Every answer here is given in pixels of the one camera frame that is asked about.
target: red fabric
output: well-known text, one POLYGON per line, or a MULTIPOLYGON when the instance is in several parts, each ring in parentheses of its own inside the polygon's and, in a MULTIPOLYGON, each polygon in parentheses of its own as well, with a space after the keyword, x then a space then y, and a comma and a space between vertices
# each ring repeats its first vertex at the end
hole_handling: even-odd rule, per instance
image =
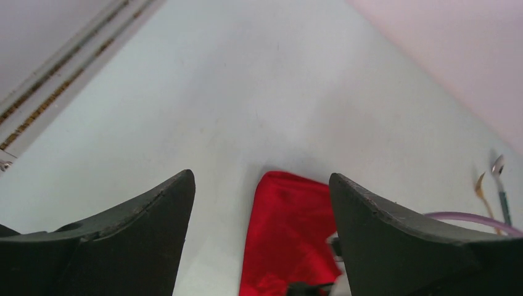
POLYGON ((335 231, 327 185, 266 173, 254 195, 239 295, 282 296, 291 282, 334 282, 340 271, 325 240, 335 231))

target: red cloth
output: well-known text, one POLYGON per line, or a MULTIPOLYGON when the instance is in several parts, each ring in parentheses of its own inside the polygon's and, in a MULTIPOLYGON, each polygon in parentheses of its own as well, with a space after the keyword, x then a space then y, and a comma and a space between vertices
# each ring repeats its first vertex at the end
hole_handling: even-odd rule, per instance
POLYGON ((291 282, 334 282, 340 271, 325 241, 335 231, 327 185, 266 173, 254 195, 239 295, 282 296, 291 282))

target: white tabletop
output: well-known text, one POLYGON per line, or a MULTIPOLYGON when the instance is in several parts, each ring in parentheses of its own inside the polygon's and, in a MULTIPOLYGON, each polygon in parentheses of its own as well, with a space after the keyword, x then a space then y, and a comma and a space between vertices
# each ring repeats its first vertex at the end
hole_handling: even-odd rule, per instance
POLYGON ((167 1, 0 178, 0 223, 53 231, 190 168, 175 294, 237 295, 265 171, 486 215, 499 153, 521 227, 523 158, 342 0, 167 1))

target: spoon handle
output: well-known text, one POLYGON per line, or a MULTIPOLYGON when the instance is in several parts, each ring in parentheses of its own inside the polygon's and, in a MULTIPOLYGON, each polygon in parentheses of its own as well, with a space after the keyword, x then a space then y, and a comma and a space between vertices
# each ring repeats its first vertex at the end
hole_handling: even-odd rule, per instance
POLYGON ((506 198, 505 191, 500 191, 500 203, 501 203, 501 210, 503 211, 503 219, 505 220, 505 224, 512 226, 512 221, 510 219, 510 212, 508 211, 508 201, 506 198))

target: pink tube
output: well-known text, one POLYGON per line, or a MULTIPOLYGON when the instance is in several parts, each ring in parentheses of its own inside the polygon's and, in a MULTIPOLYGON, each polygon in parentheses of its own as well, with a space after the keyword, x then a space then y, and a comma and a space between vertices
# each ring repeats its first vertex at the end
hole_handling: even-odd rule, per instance
POLYGON ((523 237, 523 232, 521 230, 508 226, 503 222, 499 222, 497 220, 480 215, 461 212, 435 212, 426 213, 425 216, 436 220, 459 220, 474 222, 482 225, 492 226, 494 228, 499 228, 500 230, 506 232, 509 236, 523 237))

